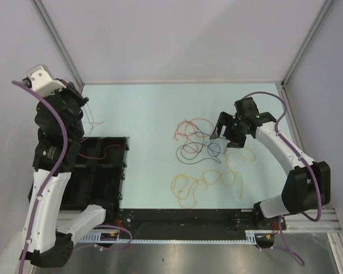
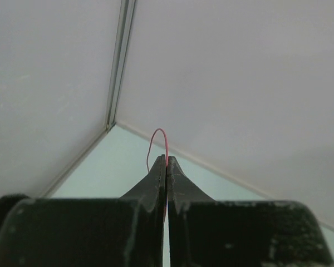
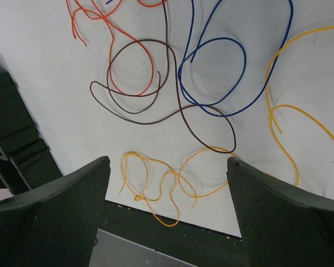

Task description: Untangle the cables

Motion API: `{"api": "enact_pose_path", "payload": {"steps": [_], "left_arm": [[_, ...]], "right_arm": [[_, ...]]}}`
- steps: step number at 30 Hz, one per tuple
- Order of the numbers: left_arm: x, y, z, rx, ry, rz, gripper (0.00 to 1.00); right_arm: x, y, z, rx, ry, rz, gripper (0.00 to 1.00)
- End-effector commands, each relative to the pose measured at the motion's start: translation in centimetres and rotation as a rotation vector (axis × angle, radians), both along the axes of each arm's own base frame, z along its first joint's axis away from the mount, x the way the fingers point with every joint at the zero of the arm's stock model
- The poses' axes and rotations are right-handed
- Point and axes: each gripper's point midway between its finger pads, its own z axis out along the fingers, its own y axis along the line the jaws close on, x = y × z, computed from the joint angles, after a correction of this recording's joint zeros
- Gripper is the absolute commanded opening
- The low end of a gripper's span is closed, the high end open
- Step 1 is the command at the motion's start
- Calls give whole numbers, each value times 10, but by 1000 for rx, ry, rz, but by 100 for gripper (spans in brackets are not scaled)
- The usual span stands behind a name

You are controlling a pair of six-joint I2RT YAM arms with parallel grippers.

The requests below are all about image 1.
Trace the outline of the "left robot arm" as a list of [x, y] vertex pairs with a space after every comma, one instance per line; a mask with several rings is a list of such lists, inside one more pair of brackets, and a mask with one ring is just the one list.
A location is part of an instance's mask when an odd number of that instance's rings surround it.
[[20, 263], [28, 260], [40, 268], [61, 268], [75, 245], [93, 228], [109, 228], [115, 214], [101, 205], [90, 204], [66, 225], [58, 225], [58, 214], [65, 188], [81, 149], [84, 129], [83, 106], [88, 98], [72, 83], [56, 79], [45, 96], [22, 82], [13, 82], [38, 99], [35, 123], [38, 145], [33, 167], [34, 181]]

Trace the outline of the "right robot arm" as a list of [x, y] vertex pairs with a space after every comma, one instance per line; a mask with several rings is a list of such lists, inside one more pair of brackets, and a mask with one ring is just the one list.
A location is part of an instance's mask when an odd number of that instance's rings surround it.
[[302, 214], [313, 222], [330, 202], [330, 167], [304, 153], [279, 129], [281, 117], [260, 112], [251, 94], [235, 101], [235, 114], [221, 112], [210, 139], [224, 137], [229, 148], [244, 148], [246, 137], [258, 140], [275, 157], [287, 178], [281, 194], [257, 202], [252, 222], [265, 229], [274, 219]]

